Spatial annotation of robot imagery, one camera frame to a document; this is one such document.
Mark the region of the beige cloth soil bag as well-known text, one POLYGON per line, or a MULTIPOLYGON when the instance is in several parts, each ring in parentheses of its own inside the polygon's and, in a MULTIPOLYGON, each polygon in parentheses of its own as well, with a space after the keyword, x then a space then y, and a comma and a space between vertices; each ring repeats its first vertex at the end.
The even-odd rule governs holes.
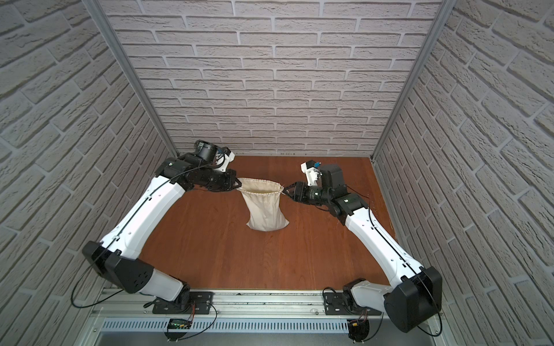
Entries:
POLYGON ((239 178, 238 188, 250 212, 247 226, 260 232, 274 232, 286 228, 289 221, 280 209, 284 186, 270 180, 239 178))

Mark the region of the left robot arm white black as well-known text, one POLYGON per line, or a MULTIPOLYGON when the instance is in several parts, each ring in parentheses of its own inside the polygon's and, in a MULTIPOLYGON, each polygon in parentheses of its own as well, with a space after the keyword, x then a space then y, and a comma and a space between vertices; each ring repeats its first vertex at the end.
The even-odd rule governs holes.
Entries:
POLYGON ((101 241, 86 243, 82 254, 94 271, 123 291, 185 304, 186 284, 139 259, 148 238, 175 202, 195 187, 227 192, 241 186, 228 164, 235 155, 227 147, 166 159, 147 190, 119 224, 101 241))

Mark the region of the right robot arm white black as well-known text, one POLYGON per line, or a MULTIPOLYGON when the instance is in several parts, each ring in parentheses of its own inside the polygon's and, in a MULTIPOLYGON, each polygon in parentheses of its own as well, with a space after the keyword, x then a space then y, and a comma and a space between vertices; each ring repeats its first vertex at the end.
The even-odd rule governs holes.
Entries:
POLYGON ((389 283, 359 281, 349 288, 360 307, 384 312, 402 332, 409 332, 440 314, 443 278, 408 254, 377 220, 368 203, 347 187, 323 188, 296 182, 284 195, 297 203, 325 206, 367 248, 389 283))

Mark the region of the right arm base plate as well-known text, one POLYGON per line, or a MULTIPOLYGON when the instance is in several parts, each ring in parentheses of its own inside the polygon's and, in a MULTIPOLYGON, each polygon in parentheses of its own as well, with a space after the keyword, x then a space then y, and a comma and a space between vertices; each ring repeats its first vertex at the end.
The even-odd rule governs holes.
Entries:
POLYGON ((325 314, 329 316, 359 316, 368 317, 379 316, 380 311, 358 306, 349 294, 342 291, 323 291, 323 303, 325 314))

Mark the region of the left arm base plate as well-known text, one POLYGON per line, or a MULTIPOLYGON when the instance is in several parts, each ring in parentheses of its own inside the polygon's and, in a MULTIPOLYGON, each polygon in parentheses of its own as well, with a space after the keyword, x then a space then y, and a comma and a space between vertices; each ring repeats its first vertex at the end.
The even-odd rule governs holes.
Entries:
POLYGON ((199 314, 207 315, 211 311, 210 303, 214 297, 211 291, 187 291, 174 301, 161 298, 154 300, 153 314, 199 314))

